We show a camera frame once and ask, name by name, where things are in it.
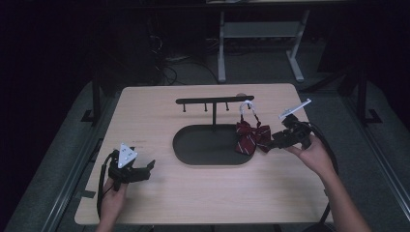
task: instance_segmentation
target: red ribbon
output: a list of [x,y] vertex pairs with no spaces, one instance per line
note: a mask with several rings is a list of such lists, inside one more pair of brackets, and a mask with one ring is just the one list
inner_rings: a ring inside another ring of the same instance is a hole
[[241,123],[236,123],[236,133],[240,135],[235,151],[252,155],[258,146],[263,152],[269,152],[269,148],[264,144],[271,141],[271,128],[266,125],[260,127],[260,122],[257,128],[252,128],[247,121],[241,118]]

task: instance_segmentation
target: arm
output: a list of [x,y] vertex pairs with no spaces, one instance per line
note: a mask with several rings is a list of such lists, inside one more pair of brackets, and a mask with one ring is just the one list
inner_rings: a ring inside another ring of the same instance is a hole
[[106,192],[106,194],[102,199],[102,214],[96,232],[112,231],[114,229],[115,221],[117,221],[117,218],[120,216],[120,213],[124,208],[128,185],[121,184],[118,191],[112,189],[113,185],[114,180],[108,178],[103,186],[103,192]]
[[311,145],[306,150],[286,148],[314,171],[325,186],[337,231],[370,231],[366,221],[351,200],[346,188],[336,174],[322,142],[310,136]]

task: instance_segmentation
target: wooden table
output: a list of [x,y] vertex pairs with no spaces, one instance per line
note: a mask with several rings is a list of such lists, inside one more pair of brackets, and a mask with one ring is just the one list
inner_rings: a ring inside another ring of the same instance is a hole
[[[204,105],[175,103],[183,98],[255,96],[256,113],[272,132],[284,130],[279,114],[301,101],[293,85],[201,85],[126,88],[115,109],[86,190],[98,191],[101,165],[122,142],[134,146],[134,167],[156,160],[150,180],[132,183],[118,219],[127,224],[223,224],[316,222],[328,203],[320,179],[297,157],[280,149],[256,149],[241,165],[187,165],[173,152],[175,133],[188,125],[212,124]],[[239,102],[218,105],[218,124],[240,120]],[[301,121],[303,109],[295,114]],[[256,124],[247,110],[245,119]],[[97,195],[81,199],[79,224],[97,224]]]

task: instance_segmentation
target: human hand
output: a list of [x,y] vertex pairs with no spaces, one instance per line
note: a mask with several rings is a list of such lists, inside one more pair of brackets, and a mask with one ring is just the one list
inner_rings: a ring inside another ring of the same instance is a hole
[[128,184],[121,184],[120,189],[113,189],[114,180],[108,178],[103,186],[105,195],[102,199],[101,219],[96,231],[112,231],[126,201]]
[[285,148],[286,151],[295,154],[310,170],[314,171],[319,177],[336,173],[328,153],[320,141],[314,135],[310,135],[311,145],[303,150],[295,146]]

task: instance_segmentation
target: floor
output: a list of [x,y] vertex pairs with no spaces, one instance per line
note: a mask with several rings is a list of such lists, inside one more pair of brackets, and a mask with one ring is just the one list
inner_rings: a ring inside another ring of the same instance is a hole
[[[255,49],[226,57],[225,84],[292,83],[304,89],[330,75],[316,71],[325,43],[304,42],[297,59],[305,76],[299,83],[287,63],[285,46]],[[170,79],[177,73],[175,85],[217,84],[215,53],[205,60],[188,58],[169,64]],[[326,135],[337,154],[340,178],[354,202],[374,231],[410,231],[408,195],[410,157],[406,145],[410,134],[395,116],[382,92],[368,83],[367,108],[375,109],[382,124],[361,125],[355,115],[356,92],[349,98],[337,93],[341,79],[314,93],[300,94],[301,101],[312,99],[307,116]],[[81,122],[92,109],[91,83],[84,86],[66,120],[49,147],[30,187],[26,190],[6,231],[94,231],[95,226],[76,224],[73,217],[94,166],[116,102],[102,95],[102,117],[93,127]],[[307,224],[284,224],[282,231],[303,231]],[[150,225],[117,225],[115,231],[149,231]],[[211,231],[209,225],[156,225],[155,231]],[[215,231],[274,231],[273,225],[216,225]]]

